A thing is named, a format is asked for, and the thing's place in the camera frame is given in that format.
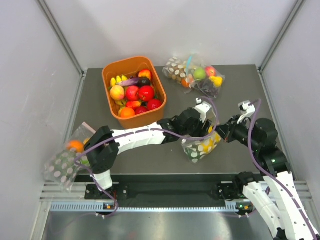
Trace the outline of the polka dot zip bag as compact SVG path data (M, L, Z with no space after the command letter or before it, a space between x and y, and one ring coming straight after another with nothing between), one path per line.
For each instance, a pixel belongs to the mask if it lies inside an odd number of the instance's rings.
M209 137L205 138L204 140L183 139L181 141L181 146L184 153L187 155L189 161L193 164L197 164L203 158L209 155L222 140L217 132L211 133L216 123L216 114L213 110L209 112L207 120L209 125L204 135L206 136L209 134Z

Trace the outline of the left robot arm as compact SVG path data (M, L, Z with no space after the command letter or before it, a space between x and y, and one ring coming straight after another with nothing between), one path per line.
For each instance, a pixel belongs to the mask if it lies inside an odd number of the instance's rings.
M97 182L96 192L102 198L109 198L114 191L111 177L118 155L123 152L149 146L164 145L180 139L203 139L216 114L211 107L198 105L184 110L180 115L158 120L150 125L127 130L101 127L84 145L90 150L86 154L93 179Z

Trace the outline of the red fake apple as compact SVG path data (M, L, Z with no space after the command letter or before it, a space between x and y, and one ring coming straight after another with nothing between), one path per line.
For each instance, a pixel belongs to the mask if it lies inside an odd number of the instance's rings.
M155 90L152 86L142 86L138 91L138 96L143 102L149 102L155 97Z

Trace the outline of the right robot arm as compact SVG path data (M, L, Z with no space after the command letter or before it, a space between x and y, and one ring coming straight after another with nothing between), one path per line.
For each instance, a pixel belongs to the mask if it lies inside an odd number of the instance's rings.
M275 240L318 240L320 234L313 226L297 193L291 166L277 147L278 131L272 120L260 118L249 127L238 123L239 115L216 127L226 142L238 141L248 147L254 165L260 171L273 198L251 172L237 174L233 192L253 204Z

